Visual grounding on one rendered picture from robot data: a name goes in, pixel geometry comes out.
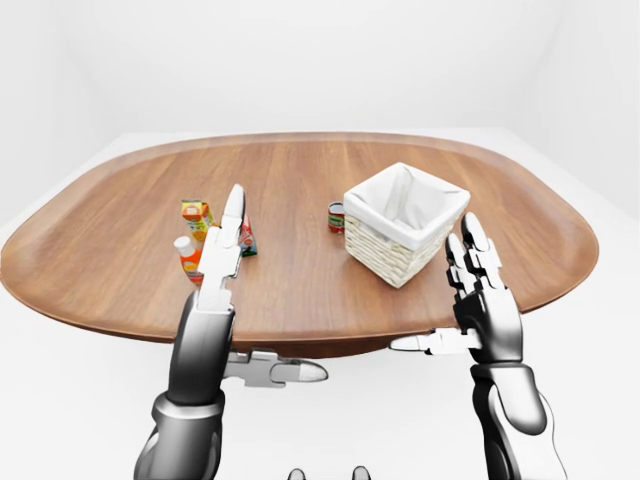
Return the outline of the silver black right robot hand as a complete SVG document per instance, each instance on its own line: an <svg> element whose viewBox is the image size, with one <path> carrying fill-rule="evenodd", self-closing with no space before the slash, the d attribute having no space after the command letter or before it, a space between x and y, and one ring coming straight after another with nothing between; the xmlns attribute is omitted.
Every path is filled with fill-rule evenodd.
<svg viewBox="0 0 640 480"><path fill-rule="evenodd" d="M479 364L520 362L520 311L501 279L496 247L474 213L463 216L460 235L448 235L445 253L447 280L456 290L453 312L457 325L397 338L389 348L427 355L468 352Z"/></svg>

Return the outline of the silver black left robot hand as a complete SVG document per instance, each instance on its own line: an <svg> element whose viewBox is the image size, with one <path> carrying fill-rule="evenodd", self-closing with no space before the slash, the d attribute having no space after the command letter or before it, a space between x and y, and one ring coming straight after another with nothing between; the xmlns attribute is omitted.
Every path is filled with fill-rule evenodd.
<svg viewBox="0 0 640 480"><path fill-rule="evenodd" d="M309 360L284 358L269 350L242 353L231 348L235 308L226 283L237 276L241 263L239 236L245 207L245 191L236 184L220 226L206 237L200 261L202 285L185 303L170 363L167 396L176 404L213 401L222 380L229 377L257 388L328 379L326 369Z"/></svg>

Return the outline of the red white milk carton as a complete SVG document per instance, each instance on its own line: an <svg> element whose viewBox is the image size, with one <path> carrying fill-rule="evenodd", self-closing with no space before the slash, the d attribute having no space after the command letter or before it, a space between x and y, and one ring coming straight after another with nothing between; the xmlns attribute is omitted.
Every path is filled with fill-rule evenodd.
<svg viewBox="0 0 640 480"><path fill-rule="evenodd" d="M257 254L257 244L252 231L250 217L247 213L245 213L243 217L238 244L243 257Z"/></svg>

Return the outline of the white woven basket with liner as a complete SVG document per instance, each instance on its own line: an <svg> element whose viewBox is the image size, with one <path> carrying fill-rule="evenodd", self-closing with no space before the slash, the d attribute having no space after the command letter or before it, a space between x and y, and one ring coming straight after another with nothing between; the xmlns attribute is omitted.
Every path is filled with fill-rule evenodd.
<svg viewBox="0 0 640 480"><path fill-rule="evenodd" d="M395 163L344 194L346 251L401 288L436 255L470 199L462 187Z"/></svg>

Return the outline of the orange bottle with white cap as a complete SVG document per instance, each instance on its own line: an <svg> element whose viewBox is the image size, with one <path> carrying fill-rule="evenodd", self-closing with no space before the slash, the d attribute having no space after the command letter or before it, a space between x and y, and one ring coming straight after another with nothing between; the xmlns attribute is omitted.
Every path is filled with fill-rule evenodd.
<svg viewBox="0 0 640 480"><path fill-rule="evenodd" d="M182 270L194 285L200 287L204 278L203 273L199 271L201 251L195 248L188 236L176 238L173 246L179 254Z"/></svg>

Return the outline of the orange juice carton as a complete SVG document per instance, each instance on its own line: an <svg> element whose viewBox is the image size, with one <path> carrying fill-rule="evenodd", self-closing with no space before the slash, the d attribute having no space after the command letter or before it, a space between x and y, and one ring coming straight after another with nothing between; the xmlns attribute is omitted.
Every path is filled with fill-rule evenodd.
<svg viewBox="0 0 640 480"><path fill-rule="evenodd" d="M202 200L183 200L181 202L181 215L190 229L195 248L201 250L208 231L212 227L218 226L209 204Z"/></svg>

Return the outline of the brown wooden oval table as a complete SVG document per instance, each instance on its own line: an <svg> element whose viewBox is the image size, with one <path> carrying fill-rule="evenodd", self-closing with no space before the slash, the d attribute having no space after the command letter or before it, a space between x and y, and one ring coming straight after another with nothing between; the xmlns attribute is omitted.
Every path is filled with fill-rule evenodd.
<svg viewBox="0 0 640 480"><path fill-rule="evenodd" d="M565 295L593 270L599 246L586 220L507 157L426 137L308 133L182 141L108 160L11 235L0 280L59 321L171 342L192 291L173 246L186 232L180 203L200 198L221 213L238 184L258 252L229 284L235 346L306 358L377 350L454 322L442 254L397 289L329 231L330 203L396 162L469 191L522 311Z"/></svg>

